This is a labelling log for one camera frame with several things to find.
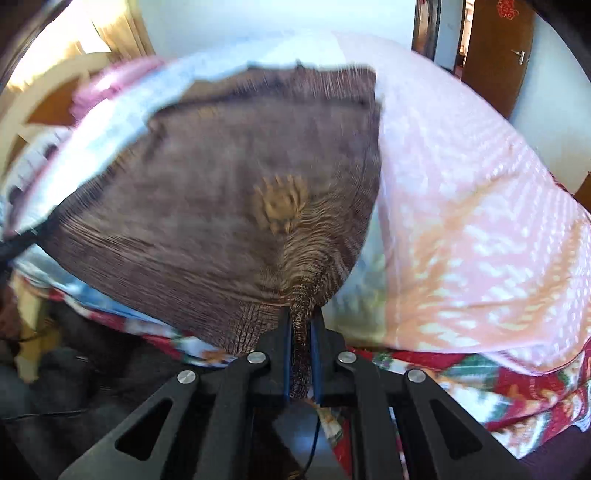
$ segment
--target door handle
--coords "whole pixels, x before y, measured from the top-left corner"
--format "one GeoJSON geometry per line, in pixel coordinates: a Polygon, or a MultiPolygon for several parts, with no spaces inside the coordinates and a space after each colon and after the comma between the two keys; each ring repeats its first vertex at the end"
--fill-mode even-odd
{"type": "Polygon", "coordinates": [[[511,50],[515,55],[519,55],[519,65],[523,65],[523,61],[525,59],[525,52],[522,51],[516,51],[516,50],[511,50]]]}

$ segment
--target pink bedsheet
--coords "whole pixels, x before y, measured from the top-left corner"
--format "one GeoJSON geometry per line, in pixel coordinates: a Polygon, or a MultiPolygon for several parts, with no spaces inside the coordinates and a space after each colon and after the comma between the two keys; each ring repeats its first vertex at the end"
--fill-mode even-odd
{"type": "Polygon", "coordinates": [[[382,92],[378,343],[482,352],[530,375],[572,361],[591,332],[588,213],[457,79],[390,41],[337,38],[382,92]]]}
{"type": "Polygon", "coordinates": [[[76,121],[82,120],[103,100],[114,98],[164,63],[163,59],[154,56],[114,63],[95,76],[88,85],[84,85],[74,93],[70,113],[76,121]]]}

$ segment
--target brown towel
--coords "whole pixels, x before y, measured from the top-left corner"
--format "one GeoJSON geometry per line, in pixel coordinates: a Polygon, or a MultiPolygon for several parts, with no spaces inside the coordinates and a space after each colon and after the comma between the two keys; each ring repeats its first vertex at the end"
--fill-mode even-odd
{"type": "Polygon", "coordinates": [[[361,67],[196,82],[57,208],[41,246],[114,300],[235,355],[288,305],[304,352],[307,319],[348,276],[377,196],[374,86],[361,67]]]}

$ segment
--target metal screw head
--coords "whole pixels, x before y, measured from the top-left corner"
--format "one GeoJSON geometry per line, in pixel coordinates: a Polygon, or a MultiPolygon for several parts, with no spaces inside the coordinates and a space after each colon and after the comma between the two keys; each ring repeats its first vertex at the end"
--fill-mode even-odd
{"type": "Polygon", "coordinates": [[[423,383],[427,376],[423,370],[411,370],[408,372],[408,379],[414,383],[423,383]]]}
{"type": "Polygon", "coordinates": [[[339,353],[339,362],[342,364],[352,364],[357,360],[357,355],[353,352],[341,352],[339,353]]]}
{"type": "Polygon", "coordinates": [[[195,375],[193,370],[183,370],[177,375],[178,382],[184,384],[193,383],[196,378],[197,375],[195,375]]]}
{"type": "Polygon", "coordinates": [[[258,365],[267,360],[267,356],[263,352],[251,352],[246,359],[250,364],[258,365]]]}

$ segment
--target white wall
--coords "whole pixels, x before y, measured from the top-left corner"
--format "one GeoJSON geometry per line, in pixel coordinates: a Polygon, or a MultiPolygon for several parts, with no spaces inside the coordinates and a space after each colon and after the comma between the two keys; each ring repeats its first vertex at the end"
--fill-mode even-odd
{"type": "Polygon", "coordinates": [[[441,0],[435,64],[453,70],[463,31],[464,0],[441,0]]]}
{"type": "Polygon", "coordinates": [[[540,17],[510,121],[558,180],[575,192],[591,170],[591,82],[540,17]]]}
{"type": "Polygon", "coordinates": [[[416,0],[139,0],[158,55],[181,57],[240,38],[312,28],[413,42],[416,0]]]}

